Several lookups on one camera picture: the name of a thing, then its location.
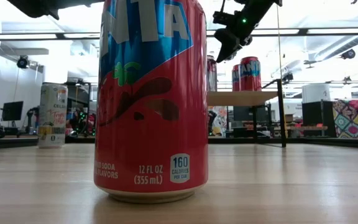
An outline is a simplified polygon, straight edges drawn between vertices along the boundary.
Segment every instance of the computer monitor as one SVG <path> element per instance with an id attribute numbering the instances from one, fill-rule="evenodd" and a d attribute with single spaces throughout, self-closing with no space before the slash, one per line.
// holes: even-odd
<path id="1" fill-rule="evenodd" d="M 22 119 L 23 101 L 5 103 L 2 111 L 3 121 L 20 121 Z"/>
<path id="2" fill-rule="evenodd" d="M 250 106 L 235 106 L 233 107 L 234 120 L 235 121 L 253 121 L 252 107 Z M 269 114 L 266 108 L 257 108 L 256 120 L 258 122 L 267 122 L 269 120 Z"/>

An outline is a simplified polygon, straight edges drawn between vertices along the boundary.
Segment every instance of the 12 fl oz text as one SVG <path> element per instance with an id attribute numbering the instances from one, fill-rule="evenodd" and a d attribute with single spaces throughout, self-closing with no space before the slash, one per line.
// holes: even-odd
<path id="1" fill-rule="evenodd" d="M 162 165 L 147 165 L 147 166 L 139 166 L 139 174 L 162 174 Z"/>

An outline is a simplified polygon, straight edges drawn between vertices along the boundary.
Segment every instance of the white can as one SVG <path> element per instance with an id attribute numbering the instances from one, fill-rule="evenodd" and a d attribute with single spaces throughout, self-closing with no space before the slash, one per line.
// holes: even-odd
<path id="1" fill-rule="evenodd" d="M 39 114 L 39 148 L 57 148 L 65 144 L 67 115 L 66 85 L 43 83 Z"/>

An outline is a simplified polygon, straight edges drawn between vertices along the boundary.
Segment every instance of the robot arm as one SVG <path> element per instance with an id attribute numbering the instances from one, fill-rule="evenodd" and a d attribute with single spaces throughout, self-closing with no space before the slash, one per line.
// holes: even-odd
<path id="1" fill-rule="evenodd" d="M 93 3 L 104 2 L 104 0 L 8 0 L 24 14 L 32 18 L 51 15 L 59 20 L 57 11 L 73 6 L 90 6 Z"/>
<path id="2" fill-rule="evenodd" d="M 249 45 L 252 41 L 251 32 L 258 26 L 267 11 L 274 3 L 282 6 L 282 0 L 235 0 L 245 4 L 241 11 L 235 11 L 234 15 L 223 12 L 214 13 L 214 23 L 225 25 L 226 28 L 218 29 L 215 38 L 221 43 L 217 63 L 231 58 L 242 46 Z"/>

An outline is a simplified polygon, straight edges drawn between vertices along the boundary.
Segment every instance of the green leaf graphic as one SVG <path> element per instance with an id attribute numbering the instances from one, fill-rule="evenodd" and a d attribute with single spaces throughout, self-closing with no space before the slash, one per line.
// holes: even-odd
<path id="1" fill-rule="evenodd" d="M 136 82 L 136 70 L 140 70 L 140 64 L 136 62 L 129 62 L 122 68 L 121 62 L 118 62 L 114 67 L 113 78 L 118 78 L 118 85 L 123 86 L 127 84 L 134 84 Z"/>
<path id="2" fill-rule="evenodd" d="M 117 65 L 114 67 L 114 74 L 112 76 L 113 78 L 118 78 L 118 85 L 123 86 L 125 85 L 126 77 L 124 74 L 124 70 L 122 69 L 121 62 L 118 62 Z"/>
<path id="3" fill-rule="evenodd" d="M 125 77 L 127 78 L 127 83 L 132 85 L 136 82 L 136 73 L 135 71 L 130 71 L 128 69 L 130 68 L 134 68 L 135 70 L 140 70 L 140 64 L 136 63 L 136 62 L 129 62 L 127 64 L 125 64 L 124 69 L 125 69 Z"/>

